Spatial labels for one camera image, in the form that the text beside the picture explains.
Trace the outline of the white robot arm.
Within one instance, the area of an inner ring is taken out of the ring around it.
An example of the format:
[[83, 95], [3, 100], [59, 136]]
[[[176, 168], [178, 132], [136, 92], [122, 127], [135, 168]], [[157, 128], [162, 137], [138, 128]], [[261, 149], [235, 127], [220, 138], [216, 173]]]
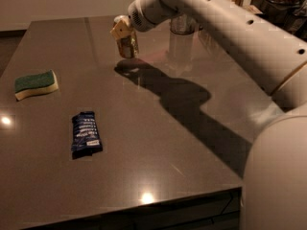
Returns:
[[240, 230], [307, 230], [306, 44], [226, 0], [134, 0], [130, 26], [146, 32], [169, 18], [195, 19], [284, 110], [253, 144], [203, 114], [208, 92], [140, 59], [115, 70], [162, 106], [244, 179]]

